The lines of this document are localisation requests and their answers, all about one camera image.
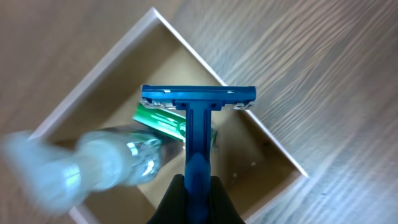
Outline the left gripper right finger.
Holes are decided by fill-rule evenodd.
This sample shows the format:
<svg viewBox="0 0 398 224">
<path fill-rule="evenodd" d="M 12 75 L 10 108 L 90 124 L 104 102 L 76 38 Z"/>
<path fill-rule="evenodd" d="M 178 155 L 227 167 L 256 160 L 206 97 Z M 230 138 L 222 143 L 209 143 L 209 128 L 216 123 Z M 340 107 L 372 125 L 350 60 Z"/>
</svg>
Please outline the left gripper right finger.
<svg viewBox="0 0 398 224">
<path fill-rule="evenodd" d="M 211 176 L 208 223 L 245 224 L 217 176 Z"/>
</svg>

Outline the clear hand wash bottle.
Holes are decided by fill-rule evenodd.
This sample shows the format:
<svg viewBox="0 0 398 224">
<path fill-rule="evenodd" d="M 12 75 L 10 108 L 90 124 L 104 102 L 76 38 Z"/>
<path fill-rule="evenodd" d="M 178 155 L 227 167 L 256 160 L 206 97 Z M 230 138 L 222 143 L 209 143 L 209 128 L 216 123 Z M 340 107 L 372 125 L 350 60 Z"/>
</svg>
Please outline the clear hand wash bottle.
<svg viewBox="0 0 398 224">
<path fill-rule="evenodd" d="M 82 134 L 74 149 L 32 138 L 5 136 L 3 154 L 25 193 L 51 215 L 81 204 L 92 192 L 155 179 L 185 143 L 148 129 L 102 129 Z"/>
</svg>

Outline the green Dettol soap bar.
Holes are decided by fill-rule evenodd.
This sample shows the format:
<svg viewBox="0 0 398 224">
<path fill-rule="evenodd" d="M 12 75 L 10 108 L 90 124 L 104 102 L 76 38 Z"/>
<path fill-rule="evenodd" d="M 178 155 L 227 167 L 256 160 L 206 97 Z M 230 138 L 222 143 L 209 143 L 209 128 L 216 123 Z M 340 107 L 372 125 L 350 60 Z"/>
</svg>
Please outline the green Dettol soap bar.
<svg viewBox="0 0 398 224">
<path fill-rule="evenodd" d="M 134 121 L 159 131 L 170 138 L 186 143 L 186 117 L 170 110 L 146 108 L 138 104 Z"/>
</svg>

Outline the blue disposable razor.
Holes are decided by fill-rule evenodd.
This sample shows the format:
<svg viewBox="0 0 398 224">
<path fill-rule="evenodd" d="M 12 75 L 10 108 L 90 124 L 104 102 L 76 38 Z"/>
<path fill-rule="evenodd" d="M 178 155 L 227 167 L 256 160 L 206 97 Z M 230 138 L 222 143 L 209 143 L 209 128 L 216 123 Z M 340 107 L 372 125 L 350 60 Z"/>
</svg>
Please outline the blue disposable razor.
<svg viewBox="0 0 398 224">
<path fill-rule="evenodd" d="M 189 223 L 210 221 L 211 112 L 246 110 L 256 100 L 254 86 L 143 85 L 146 108 L 172 108 L 186 112 L 184 187 Z"/>
</svg>

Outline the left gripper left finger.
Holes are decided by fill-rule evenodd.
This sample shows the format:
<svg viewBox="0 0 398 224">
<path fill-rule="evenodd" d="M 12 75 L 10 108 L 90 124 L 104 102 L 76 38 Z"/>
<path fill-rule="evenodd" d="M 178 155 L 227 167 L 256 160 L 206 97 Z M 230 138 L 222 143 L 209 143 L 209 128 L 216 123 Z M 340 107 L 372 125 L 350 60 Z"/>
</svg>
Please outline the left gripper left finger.
<svg viewBox="0 0 398 224">
<path fill-rule="evenodd" d="M 187 223 L 185 199 L 184 176 L 177 174 L 171 180 L 165 195 L 147 224 Z"/>
</svg>

